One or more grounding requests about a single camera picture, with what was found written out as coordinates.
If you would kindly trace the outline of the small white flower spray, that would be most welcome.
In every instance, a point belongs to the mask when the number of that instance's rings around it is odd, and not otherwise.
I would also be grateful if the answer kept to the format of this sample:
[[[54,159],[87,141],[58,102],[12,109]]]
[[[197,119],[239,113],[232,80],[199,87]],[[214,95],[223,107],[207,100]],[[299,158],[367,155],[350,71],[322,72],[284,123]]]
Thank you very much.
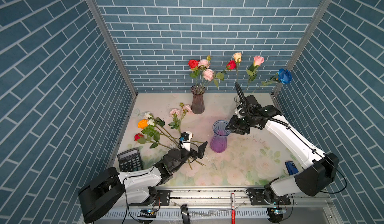
[[[179,147],[179,137],[176,135],[173,135],[171,133],[172,130],[177,131],[177,134],[181,134],[180,131],[180,126],[181,126],[181,118],[177,113],[174,113],[172,115],[172,119],[170,123],[166,123],[164,119],[161,119],[160,117],[154,116],[151,112],[147,112],[144,115],[144,118],[148,120],[148,127],[145,129],[141,129],[142,134],[144,135],[153,135],[153,134],[158,134],[160,135],[160,143],[161,138],[166,138],[167,140],[170,141],[173,145],[175,145],[177,148]]]

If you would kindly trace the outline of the blue purple gradient vase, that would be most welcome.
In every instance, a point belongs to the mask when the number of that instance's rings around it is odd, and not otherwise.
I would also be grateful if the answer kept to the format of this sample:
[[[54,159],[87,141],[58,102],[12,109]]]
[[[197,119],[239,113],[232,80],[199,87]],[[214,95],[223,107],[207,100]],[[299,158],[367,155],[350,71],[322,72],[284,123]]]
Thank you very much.
[[[231,130],[227,129],[229,123],[224,120],[218,120],[213,124],[214,135],[210,142],[210,148],[215,153],[222,153],[227,149],[228,136],[231,134]]]

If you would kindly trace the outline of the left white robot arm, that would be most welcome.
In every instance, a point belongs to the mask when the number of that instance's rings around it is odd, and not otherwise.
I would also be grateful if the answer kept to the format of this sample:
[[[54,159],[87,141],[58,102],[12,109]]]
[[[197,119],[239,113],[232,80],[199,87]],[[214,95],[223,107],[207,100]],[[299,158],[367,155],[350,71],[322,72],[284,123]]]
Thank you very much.
[[[115,167],[106,169],[78,191],[84,222],[93,223],[114,207],[152,204],[158,194],[156,186],[168,182],[189,158],[202,159],[207,144],[204,142],[197,150],[170,149],[152,167],[140,171],[118,172]]]

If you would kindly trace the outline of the dark purple ribbed vase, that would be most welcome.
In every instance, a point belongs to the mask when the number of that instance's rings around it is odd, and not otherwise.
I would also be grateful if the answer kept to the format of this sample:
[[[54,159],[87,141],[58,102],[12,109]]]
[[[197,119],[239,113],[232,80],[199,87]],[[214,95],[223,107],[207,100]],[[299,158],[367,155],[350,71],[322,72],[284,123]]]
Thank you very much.
[[[194,114],[202,114],[205,111],[204,93],[206,88],[202,85],[194,85],[191,87],[191,93],[193,94],[193,101],[191,109]]]

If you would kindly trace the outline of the pink peony spray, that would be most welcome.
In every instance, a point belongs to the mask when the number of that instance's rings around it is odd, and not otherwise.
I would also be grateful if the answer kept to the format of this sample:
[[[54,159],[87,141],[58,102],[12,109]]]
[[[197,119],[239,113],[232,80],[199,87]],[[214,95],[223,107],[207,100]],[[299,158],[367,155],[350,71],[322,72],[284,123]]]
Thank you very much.
[[[191,109],[191,106],[190,106],[190,105],[188,105],[188,104],[184,104],[184,103],[182,102],[182,103],[180,103],[180,108],[174,108],[174,109],[172,109],[172,110],[170,111],[170,116],[172,117],[172,115],[173,115],[174,113],[177,113],[177,114],[179,115],[179,117],[182,119],[182,120],[181,120],[181,126],[182,126],[182,121],[183,121],[183,119],[185,118],[185,116],[186,116],[187,114],[192,113],[192,109]],[[200,146],[201,144],[203,144],[203,142],[198,142],[198,143],[196,143],[196,141],[193,141],[193,138],[192,138],[192,140],[191,140],[191,149],[194,149],[194,150],[198,151],[198,146]],[[197,162],[198,164],[203,165],[201,162],[197,161],[197,159],[199,159],[199,158],[196,158],[195,160],[192,159],[192,158],[189,158],[189,159],[187,160],[187,163],[185,163],[185,164],[190,165],[190,164],[193,163],[193,162]]]
[[[202,84],[201,86],[204,87],[205,83],[210,83],[214,80],[215,72],[210,69],[211,65],[211,56],[207,56],[206,59],[201,59],[198,62],[198,68],[201,71],[202,74]]]

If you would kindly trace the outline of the light pink rose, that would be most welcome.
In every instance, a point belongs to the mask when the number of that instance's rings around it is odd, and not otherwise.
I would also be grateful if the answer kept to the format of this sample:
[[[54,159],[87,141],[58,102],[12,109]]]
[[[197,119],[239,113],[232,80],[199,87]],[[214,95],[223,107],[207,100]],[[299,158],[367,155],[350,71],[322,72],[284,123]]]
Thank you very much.
[[[258,75],[258,69],[264,63],[265,58],[261,56],[255,56],[253,63],[247,68],[246,72],[248,77],[247,87],[246,90],[248,90],[250,84],[256,79]]]

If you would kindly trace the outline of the cream white rose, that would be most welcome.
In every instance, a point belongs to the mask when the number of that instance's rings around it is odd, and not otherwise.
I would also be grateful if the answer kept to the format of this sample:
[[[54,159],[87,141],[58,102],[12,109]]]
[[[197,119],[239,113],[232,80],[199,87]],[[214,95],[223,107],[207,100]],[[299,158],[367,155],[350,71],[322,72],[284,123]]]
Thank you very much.
[[[235,61],[235,64],[236,64],[236,82],[238,82],[238,79],[239,79],[239,66],[242,62],[242,53],[241,52],[237,52],[233,55],[233,59]]]

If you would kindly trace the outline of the clear ribbed glass vase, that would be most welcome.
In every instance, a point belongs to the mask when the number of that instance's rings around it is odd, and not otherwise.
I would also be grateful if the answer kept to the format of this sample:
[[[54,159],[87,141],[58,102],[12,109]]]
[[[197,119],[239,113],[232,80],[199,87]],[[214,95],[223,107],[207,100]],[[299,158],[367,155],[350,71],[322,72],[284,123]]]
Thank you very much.
[[[234,101],[235,101],[236,107],[241,106],[242,99],[238,94],[235,96]]]

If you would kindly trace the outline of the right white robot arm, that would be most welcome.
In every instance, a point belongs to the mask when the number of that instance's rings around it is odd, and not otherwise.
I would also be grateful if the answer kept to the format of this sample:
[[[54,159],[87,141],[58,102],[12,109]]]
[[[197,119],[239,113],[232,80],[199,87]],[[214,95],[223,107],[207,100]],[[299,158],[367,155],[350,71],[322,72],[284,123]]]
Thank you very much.
[[[294,175],[266,184],[264,197],[267,202],[295,193],[314,197],[335,180],[339,164],[335,154],[327,154],[313,145],[275,106],[263,107],[253,95],[239,94],[239,98],[240,104],[226,129],[240,135],[249,134],[251,128],[266,129],[293,153],[303,168]]]

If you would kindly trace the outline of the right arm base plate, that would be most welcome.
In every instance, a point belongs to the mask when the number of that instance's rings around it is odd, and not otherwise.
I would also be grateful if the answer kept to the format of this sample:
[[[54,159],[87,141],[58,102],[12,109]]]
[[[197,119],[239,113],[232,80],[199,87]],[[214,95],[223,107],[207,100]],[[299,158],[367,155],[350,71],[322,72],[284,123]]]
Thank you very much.
[[[290,205],[291,200],[288,195],[282,196],[282,197],[276,197],[276,196],[268,196],[265,194],[264,189],[254,189],[254,188],[248,188],[246,189],[246,194],[249,197],[249,200],[251,202],[252,206],[263,206],[263,205],[269,205],[269,206],[277,206],[277,205]]]

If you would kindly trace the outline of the blue rose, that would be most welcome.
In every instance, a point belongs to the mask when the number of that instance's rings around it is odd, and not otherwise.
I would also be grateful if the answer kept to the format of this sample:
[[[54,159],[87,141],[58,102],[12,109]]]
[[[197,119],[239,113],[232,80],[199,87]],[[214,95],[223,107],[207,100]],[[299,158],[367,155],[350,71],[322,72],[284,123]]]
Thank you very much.
[[[253,92],[256,90],[261,89],[262,87],[270,86],[274,83],[281,83],[281,84],[289,84],[292,81],[292,75],[291,72],[287,69],[280,69],[276,74],[270,77],[267,81],[262,81],[261,85],[257,87]]]

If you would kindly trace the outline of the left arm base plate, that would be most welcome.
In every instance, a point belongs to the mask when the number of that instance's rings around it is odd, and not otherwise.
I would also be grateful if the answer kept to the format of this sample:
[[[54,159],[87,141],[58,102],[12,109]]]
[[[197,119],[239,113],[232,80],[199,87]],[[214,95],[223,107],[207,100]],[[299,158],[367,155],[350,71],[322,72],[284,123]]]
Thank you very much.
[[[144,206],[169,206],[171,191],[150,189],[149,197],[142,203]]]

